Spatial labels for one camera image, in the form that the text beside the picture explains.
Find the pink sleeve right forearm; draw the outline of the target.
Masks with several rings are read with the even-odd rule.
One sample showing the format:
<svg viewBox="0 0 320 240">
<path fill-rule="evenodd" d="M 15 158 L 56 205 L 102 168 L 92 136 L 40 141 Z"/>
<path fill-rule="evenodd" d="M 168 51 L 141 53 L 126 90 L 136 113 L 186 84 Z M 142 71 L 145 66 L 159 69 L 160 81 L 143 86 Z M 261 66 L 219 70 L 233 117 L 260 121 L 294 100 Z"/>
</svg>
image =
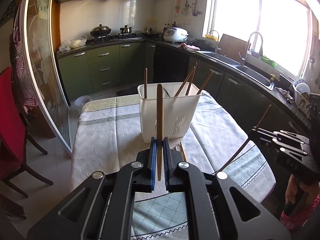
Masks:
<svg viewBox="0 0 320 240">
<path fill-rule="evenodd" d="M 316 207 L 319 204 L 319 195 L 316 197 L 313 205 L 307 209 L 299 210 L 295 215 L 289 217 L 283 212 L 280 217 L 280 222 L 287 228 L 289 231 L 295 231 L 300 229 L 305 222 L 309 219 L 312 213 L 315 211 Z"/>
</svg>

